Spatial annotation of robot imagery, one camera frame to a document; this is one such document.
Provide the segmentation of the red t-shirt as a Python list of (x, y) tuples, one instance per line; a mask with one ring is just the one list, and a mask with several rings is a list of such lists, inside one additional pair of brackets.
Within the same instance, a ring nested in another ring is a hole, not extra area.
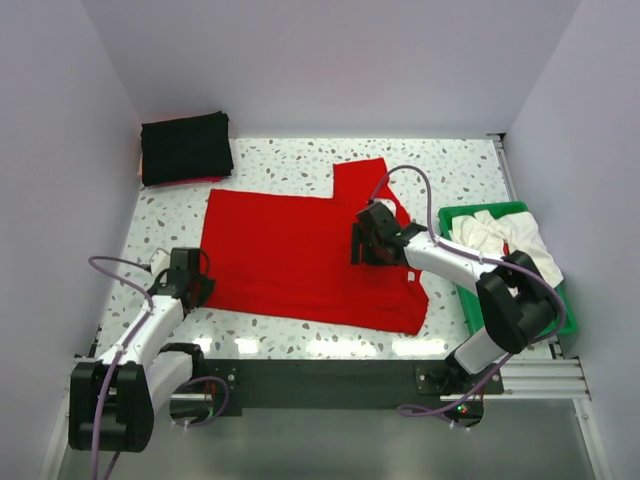
[(417, 334), (428, 297), (411, 269), (351, 262), (351, 231), (381, 158), (333, 167), (330, 198), (211, 190), (201, 247), (216, 282), (209, 308)]

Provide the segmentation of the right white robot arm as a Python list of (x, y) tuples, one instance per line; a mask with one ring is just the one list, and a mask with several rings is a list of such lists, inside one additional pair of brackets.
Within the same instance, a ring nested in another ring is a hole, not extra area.
[(431, 375), (459, 393), (469, 392), (496, 361), (522, 352), (566, 315), (561, 297), (528, 254), (516, 250), (500, 257), (462, 247), (415, 222), (401, 225), (381, 202), (370, 201), (356, 214), (352, 262), (432, 273), (478, 299), (484, 326)]

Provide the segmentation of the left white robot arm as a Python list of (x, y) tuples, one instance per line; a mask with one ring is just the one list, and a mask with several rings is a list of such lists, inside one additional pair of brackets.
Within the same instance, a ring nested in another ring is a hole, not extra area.
[(74, 450), (144, 450), (174, 391), (196, 392), (206, 383), (202, 348), (168, 337), (214, 291), (207, 254), (177, 247), (148, 270), (154, 281), (138, 316), (106, 352), (80, 361), (71, 373), (68, 444)]

